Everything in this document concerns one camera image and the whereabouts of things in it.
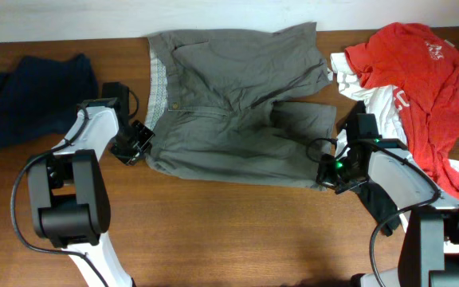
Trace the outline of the grey cargo shorts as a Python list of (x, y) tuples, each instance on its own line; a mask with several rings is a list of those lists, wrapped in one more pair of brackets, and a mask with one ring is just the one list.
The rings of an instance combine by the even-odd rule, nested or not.
[(275, 33), (184, 29), (148, 39), (148, 166), (181, 179), (316, 189), (336, 109), (306, 96), (330, 84), (316, 24)]

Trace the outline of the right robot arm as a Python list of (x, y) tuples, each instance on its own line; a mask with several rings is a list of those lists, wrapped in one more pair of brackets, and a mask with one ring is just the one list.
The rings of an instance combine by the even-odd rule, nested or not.
[[(340, 194), (372, 187), (389, 196), (396, 211), (380, 220), (370, 243), (371, 273), (356, 274), (353, 286), (459, 286), (459, 200), (443, 191), (398, 139), (384, 139), (376, 118), (358, 112), (343, 122), (347, 144), (339, 155), (323, 155), (316, 181)], [(407, 214), (398, 265), (380, 272), (375, 240), (392, 219)]]

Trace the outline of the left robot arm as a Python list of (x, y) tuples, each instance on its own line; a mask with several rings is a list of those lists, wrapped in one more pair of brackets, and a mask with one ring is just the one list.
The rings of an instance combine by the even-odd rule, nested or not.
[(48, 254), (69, 256), (90, 286), (133, 286), (109, 237), (111, 207), (99, 161), (109, 150), (133, 166), (151, 146), (152, 130), (135, 119), (136, 94), (108, 82), (102, 96), (84, 100), (65, 138), (25, 165), (33, 229), (52, 244)]

